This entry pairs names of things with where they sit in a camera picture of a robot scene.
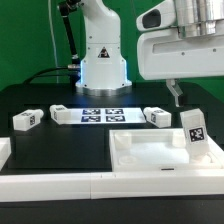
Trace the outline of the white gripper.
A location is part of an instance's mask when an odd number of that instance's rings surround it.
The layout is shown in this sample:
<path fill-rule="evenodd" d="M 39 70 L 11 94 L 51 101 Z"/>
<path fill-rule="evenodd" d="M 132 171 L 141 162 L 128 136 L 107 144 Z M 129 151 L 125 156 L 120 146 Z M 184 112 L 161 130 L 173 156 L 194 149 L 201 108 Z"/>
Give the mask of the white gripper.
<path fill-rule="evenodd" d="M 168 79 L 175 105 L 183 92 L 175 78 L 224 75 L 224 30 L 214 35 L 180 39 L 175 28 L 144 33 L 137 43 L 139 73 L 145 80 Z"/>

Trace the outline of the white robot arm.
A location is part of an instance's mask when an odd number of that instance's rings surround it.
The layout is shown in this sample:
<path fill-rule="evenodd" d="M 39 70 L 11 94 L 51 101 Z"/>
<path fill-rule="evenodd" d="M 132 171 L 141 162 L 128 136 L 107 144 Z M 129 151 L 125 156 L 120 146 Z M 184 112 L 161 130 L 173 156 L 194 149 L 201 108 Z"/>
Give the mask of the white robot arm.
<path fill-rule="evenodd" d="M 120 18 L 102 0 L 81 0 L 86 54 L 80 92 L 116 95 L 131 87 L 121 56 Z M 163 0 L 136 19 L 140 75 L 164 80 L 183 104 L 181 78 L 224 76 L 224 0 Z"/>

